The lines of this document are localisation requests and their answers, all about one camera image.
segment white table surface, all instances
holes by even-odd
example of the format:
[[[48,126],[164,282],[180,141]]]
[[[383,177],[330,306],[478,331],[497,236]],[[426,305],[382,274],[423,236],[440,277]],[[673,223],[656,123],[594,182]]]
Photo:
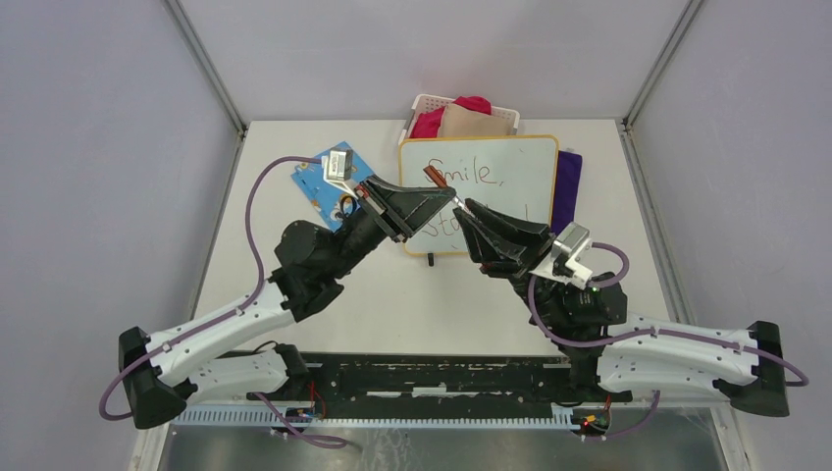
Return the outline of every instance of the white table surface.
[[[261,170],[285,155],[313,156],[347,141],[383,179],[398,183],[396,141],[403,121],[254,122],[240,155],[231,193],[208,266],[196,315],[204,315],[253,289],[254,261],[243,229],[245,200]],[[553,134],[560,148],[584,156],[576,222],[594,240],[618,245],[630,256],[622,282],[633,312],[668,319],[636,193],[612,120],[527,120],[520,133]],[[264,180],[255,198],[252,227],[268,273],[278,267],[274,247],[297,219],[324,226],[289,178],[284,164]],[[590,251],[596,271],[617,271],[614,255]],[[464,256],[404,253],[387,240],[341,280],[344,293],[302,323],[260,336],[294,343],[301,351],[554,355],[557,349],[528,324],[529,313],[508,282],[481,275]]]

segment red cloth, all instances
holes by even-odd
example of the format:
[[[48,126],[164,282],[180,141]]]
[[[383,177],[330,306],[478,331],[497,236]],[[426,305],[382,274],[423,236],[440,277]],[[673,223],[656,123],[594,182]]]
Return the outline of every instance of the red cloth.
[[[492,113],[492,104],[489,100],[482,96],[460,96],[453,100],[453,102],[465,109],[476,111],[490,115]],[[428,113],[420,113],[416,124],[413,125],[413,131],[410,133],[411,139],[432,139],[440,133],[440,125],[442,124],[442,113],[444,107],[439,110],[430,111]]]

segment beige cloth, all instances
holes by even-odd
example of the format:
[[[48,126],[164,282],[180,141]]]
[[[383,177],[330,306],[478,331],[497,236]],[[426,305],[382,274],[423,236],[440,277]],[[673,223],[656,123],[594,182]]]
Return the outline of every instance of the beige cloth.
[[[467,110],[457,104],[447,105],[437,137],[509,135],[511,123],[503,118]]]

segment plastic basket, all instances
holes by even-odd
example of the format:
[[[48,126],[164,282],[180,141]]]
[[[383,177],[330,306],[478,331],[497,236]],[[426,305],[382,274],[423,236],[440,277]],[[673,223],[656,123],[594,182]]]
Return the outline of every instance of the plastic basket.
[[[413,132],[413,125],[416,124],[416,118],[420,114],[438,110],[451,103],[453,103],[453,98],[445,98],[444,96],[427,95],[425,93],[416,96],[416,99],[413,100],[413,106],[410,108],[410,118],[404,123],[404,129],[401,130],[401,136],[398,138],[398,145]],[[517,126],[520,124],[520,113],[516,110],[492,106],[492,116],[503,118],[509,122],[511,124],[511,135],[517,133]]]

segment white wall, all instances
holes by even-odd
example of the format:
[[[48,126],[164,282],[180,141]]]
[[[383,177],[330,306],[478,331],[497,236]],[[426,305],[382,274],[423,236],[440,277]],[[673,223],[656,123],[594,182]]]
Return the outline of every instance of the white wall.
[[[245,120],[407,116],[481,94],[620,118],[687,0],[182,0]]]
[[[117,336],[188,315],[233,154],[162,2],[2,3],[0,469],[126,469]]]
[[[740,414],[755,469],[829,469],[832,2],[710,1],[636,123],[703,325],[780,324],[813,384]]]

